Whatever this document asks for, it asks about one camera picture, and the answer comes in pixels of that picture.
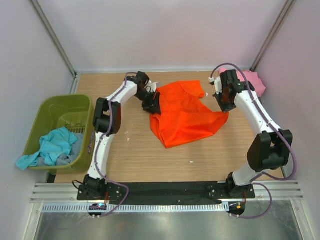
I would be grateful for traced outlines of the orange t shirt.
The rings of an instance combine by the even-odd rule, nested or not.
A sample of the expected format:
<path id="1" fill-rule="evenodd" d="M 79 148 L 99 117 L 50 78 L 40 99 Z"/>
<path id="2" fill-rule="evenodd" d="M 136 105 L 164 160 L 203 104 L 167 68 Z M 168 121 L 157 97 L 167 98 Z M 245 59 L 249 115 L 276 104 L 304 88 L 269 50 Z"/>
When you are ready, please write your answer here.
<path id="1" fill-rule="evenodd" d="M 212 111 L 201 102 L 205 92 L 199 80 L 176 81 L 157 89 L 161 114 L 151 114 L 150 129 L 165 148 L 215 135 L 229 114 Z"/>

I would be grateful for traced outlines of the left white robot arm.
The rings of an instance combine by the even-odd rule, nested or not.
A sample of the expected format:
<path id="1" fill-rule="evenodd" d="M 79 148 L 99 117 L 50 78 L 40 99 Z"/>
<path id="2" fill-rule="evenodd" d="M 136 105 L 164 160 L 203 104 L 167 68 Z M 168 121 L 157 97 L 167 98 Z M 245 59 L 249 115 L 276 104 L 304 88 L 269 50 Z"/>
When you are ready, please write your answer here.
<path id="1" fill-rule="evenodd" d="M 97 99 L 93 116 L 95 146 L 87 175 L 78 187 L 78 200 L 101 200 L 107 196 L 109 152 L 121 128 L 122 105 L 132 97 L 141 101 L 145 112 L 151 115 L 162 114 L 157 84 L 141 71 L 126 73 L 123 83 L 114 93 Z"/>

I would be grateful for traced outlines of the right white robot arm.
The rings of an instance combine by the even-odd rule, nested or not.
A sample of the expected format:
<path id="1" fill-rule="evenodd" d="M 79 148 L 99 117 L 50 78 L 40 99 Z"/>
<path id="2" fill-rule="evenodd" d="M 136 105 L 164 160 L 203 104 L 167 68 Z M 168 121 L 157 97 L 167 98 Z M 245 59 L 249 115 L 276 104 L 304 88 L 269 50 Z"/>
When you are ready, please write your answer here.
<path id="1" fill-rule="evenodd" d="M 238 108 L 247 118 L 255 138 L 247 151 L 247 163 L 231 172 L 225 181 L 225 192 L 241 198 L 253 189 L 253 180 L 268 171 L 288 164 L 293 135 L 276 124 L 262 106 L 250 81 L 240 81 L 236 70 L 226 70 L 209 78 L 215 87 L 214 97 L 223 113 Z"/>

